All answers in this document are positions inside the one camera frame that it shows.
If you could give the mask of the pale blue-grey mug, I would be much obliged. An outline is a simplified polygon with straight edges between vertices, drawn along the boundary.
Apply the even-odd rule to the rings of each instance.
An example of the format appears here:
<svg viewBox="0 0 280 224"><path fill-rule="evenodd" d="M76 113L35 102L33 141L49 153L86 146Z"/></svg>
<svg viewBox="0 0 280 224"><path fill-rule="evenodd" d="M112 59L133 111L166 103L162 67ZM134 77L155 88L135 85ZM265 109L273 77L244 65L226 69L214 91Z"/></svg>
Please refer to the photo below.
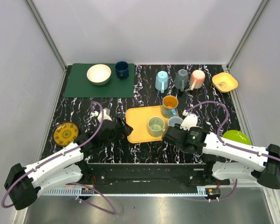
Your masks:
<svg viewBox="0 0 280 224"><path fill-rule="evenodd" d="M181 125L183 123L183 119L178 116L173 116L168 120L168 126L174 127L176 124Z"/></svg>

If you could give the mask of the grey-blue faceted mug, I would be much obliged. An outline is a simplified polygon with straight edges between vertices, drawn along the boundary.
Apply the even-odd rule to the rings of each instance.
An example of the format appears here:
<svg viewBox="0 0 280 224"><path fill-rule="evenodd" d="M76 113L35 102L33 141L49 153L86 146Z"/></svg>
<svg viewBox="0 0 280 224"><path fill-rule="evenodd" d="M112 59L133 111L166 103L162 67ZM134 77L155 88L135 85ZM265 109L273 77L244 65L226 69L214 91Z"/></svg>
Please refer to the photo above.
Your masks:
<svg viewBox="0 0 280 224"><path fill-rule="evenodd" d="M187 86L188 82L188 72L185 69L178 70L176 76L175 76L175 88L179 89L181 92L183 92Z"/></svg>

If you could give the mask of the light blue faceted mug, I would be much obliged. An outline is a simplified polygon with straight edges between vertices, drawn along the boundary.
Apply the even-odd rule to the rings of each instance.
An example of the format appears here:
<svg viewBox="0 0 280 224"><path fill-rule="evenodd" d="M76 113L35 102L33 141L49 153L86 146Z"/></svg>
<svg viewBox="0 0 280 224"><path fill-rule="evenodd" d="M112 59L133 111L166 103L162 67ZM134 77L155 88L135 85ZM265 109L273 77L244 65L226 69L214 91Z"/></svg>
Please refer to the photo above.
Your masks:
<svg viewBox="0 0 280 224"><path fill-rule="evenodd" d="M155 79L155 88L162 94L168 88L168 73L165 71L159 71Z"/></svg>

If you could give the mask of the pink mug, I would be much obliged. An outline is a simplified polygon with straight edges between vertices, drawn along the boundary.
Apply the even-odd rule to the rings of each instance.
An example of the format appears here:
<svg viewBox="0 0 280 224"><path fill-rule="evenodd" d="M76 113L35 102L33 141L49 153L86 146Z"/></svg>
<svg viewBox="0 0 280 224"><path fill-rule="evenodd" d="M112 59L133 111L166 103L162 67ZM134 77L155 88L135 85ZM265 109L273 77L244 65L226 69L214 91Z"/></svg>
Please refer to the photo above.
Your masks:
<svg viewBox="0 0 280 224"><path fill-rule="evenodd" d="M189 80L190 90L199 89L202 87L205 80L205 73L202 70L195 70L192 72Z"/></svg>

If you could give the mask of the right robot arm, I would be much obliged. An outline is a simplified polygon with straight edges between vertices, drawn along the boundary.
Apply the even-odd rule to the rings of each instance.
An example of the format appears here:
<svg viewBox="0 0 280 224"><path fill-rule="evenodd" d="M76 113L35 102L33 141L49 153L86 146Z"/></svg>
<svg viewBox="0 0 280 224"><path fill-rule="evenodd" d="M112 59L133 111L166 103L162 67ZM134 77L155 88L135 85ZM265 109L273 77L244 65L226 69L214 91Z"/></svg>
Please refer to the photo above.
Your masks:
<svg viewBox="0 0 280 224"><path fill-rule="evenodd" d="M218 137L200 127L181 129L169 126L162 140L186 154L211 154L232 160L230 165L215 162L203 172L203 181L213 185L218 180L248 179L258 184L280 189L280 147L256 147Z"/></svg>

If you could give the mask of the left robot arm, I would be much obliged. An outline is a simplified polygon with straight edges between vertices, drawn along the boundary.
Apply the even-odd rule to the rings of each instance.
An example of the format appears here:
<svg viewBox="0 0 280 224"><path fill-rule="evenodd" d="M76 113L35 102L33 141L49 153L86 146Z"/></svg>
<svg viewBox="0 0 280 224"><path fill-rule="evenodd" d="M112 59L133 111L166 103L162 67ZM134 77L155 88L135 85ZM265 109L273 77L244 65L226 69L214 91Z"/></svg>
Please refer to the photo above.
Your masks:
<svg viewBox="0 0 280 224"><path fill-rule="evenodd" d="M91 181L85 158L103 145L129 136L133 128L122 118L103 119L98 127L80 134L63 149L51 156L30 165L20 163L10 168L4 183L6 194L1 206L7 208L5 200L9 197L11 207L22 210L36 201L47 191L72 182L86 185Z"/></svg>

